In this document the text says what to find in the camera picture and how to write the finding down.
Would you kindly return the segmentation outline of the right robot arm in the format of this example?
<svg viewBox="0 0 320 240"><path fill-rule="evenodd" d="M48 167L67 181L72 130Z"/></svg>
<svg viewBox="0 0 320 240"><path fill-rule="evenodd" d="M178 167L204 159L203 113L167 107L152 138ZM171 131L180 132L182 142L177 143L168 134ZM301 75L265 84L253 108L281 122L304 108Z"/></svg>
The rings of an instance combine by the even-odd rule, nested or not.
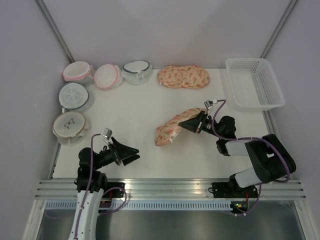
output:
<svg viewBox="0 0 320 240"><path fill-rule="evenodd" d="M289 178L288 174L297 169L294 159L275 134L259 139L236 139L235 119L231 116L223 116L217 122L202 110L178 125L196 134L204 131L218 137L216 147L223 156L249 157L252 167L231 175L226 183L227 192L235 198L241 197L246 191L256 193L258 184Z"/></svg>

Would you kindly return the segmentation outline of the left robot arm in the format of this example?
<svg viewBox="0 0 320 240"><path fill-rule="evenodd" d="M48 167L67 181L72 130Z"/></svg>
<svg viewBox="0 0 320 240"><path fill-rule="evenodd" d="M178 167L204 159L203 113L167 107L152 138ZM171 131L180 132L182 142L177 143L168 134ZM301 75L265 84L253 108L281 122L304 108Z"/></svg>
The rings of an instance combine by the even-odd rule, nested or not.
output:
<svg viewBox="0 0 320 240"><path fill-rule="evenodd" d="M112 163L128 165L140 158L140 151L118 142L114 137L107 141L103 149L94 152L94 138L100 137L94 134L90 140L90 146L85 147L78 153L79 167L77 170L76 185L76 209L72 227L68 236L69 240L95 240L96 226L99 208L102 198L113 190L119 190L124 195L122 204L113 209L104 211L102 214L112 214L121 210L127 203L128 194L123 187L108 185L108 178L100 169Z"/></svg>

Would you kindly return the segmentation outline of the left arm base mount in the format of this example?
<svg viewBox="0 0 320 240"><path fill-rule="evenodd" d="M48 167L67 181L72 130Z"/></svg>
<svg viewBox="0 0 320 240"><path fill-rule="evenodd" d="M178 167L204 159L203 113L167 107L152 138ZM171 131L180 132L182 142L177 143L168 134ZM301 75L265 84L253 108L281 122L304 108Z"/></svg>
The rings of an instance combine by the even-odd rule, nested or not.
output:
<svg viewBox="0 0 320 240"><path fill-rule="evenodd" d="M125 189L124 182L108 182L102 196L103 201L110 201L112 199L119 199L124 196L124 192L120 188Z"/></svg>

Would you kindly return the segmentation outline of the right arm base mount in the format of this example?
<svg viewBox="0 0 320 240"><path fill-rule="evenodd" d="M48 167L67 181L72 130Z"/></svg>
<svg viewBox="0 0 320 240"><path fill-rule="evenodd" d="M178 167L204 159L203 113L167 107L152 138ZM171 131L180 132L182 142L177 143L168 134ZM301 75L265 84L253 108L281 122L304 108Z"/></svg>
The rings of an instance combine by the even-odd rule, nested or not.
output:
<svg viewBox="0 0 320 240"><path fill-rule="evenodd" d="M241 188L239 186L230 186L228 182L212 182L212 194L214 198L221 199L246 199L257 198L258 190L254 185Z"/></svg>

